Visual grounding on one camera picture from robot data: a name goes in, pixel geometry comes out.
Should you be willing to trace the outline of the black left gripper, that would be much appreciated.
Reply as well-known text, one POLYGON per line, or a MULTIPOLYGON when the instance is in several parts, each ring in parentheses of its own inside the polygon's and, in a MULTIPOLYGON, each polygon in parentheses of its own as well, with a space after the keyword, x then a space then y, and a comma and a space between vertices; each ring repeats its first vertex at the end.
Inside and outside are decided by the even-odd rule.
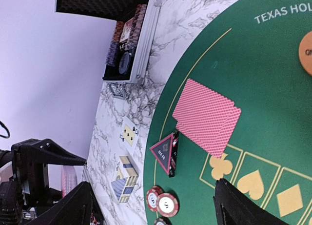
POLYGON ((86 159, 72 154, 51 139, 28 139, 0 153, 0 164, 12 173, 0 184, 0 223, 20 225, 53 207, 61 192, 49 186, 48 165, 83 166, 86 159))

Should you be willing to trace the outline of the triangular all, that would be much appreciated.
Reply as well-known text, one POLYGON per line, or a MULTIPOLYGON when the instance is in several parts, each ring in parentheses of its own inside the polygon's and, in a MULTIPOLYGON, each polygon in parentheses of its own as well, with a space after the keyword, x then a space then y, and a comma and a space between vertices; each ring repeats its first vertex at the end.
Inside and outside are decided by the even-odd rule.
POLYGON ((169 178, 175 176, 178 141, 179 132, 174 131, 150 147, 150 151, 169 178))

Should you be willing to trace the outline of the orange big blind button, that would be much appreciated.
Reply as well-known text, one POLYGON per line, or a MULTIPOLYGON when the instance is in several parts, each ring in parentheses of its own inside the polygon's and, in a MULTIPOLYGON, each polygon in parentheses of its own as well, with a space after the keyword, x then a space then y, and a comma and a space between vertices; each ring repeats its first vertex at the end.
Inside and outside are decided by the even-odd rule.
POLYGON ((312 31, 308 32, 301 40, 298 55, 304 70, 312 75, 312 31))

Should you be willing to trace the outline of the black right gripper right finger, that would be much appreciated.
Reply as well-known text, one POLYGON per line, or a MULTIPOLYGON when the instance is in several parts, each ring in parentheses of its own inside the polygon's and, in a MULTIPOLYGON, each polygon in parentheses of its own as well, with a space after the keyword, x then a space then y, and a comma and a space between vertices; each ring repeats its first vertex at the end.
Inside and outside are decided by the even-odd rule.
POLYGON ((229 181, 216 181, 213 196, 219 225, 285 225, 281 219, 261 209, 229 181))

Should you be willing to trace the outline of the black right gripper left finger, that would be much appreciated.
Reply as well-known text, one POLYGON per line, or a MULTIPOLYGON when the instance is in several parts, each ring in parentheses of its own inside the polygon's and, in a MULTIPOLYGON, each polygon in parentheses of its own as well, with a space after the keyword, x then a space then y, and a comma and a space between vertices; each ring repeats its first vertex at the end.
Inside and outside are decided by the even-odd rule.
POLYGON ((93 205, 91 185, 81 182, 49 210, 31 221, 33 225, 88 225, 93 205))

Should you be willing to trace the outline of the dealt card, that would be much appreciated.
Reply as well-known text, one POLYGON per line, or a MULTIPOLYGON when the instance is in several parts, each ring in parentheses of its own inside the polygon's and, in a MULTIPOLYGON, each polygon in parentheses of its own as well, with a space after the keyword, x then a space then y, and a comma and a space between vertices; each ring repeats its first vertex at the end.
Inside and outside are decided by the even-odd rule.
POLYGON ((241 109, 234 101, 210 88, 187 79, 172 116, 177 126, 189 130, 191 140, 215 158, 220 159, 225 151, 241 109))

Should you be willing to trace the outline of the red playing card deck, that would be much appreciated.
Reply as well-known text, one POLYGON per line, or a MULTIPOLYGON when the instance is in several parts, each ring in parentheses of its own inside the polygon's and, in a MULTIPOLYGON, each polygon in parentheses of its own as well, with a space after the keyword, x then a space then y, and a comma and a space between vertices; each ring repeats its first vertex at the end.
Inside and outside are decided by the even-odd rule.
POLYGON ((78 185, 77 174, 73 166, 61 167, 61 185, 63 198, 78 185))

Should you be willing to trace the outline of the red chips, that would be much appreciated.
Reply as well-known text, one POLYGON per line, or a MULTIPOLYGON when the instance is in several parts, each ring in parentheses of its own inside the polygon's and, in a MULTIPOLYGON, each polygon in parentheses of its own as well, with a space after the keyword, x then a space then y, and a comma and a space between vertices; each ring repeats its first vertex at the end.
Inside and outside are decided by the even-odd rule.
POLYGON ((170 193, 164 192, 157 185, 152 186, 146 193, 146 204, 152 212, 158 212, 161 216, 171 218, 179 211, 177 198, 170 193))

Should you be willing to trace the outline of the black chip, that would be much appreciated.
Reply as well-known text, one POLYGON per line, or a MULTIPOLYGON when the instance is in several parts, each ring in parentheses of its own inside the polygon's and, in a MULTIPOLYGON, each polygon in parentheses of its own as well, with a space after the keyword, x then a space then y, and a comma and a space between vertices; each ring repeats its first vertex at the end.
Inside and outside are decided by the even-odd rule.
POLYGON ((171 222, 167 218, 157 218, 154 221, 154 225, 171 225, 171 222))

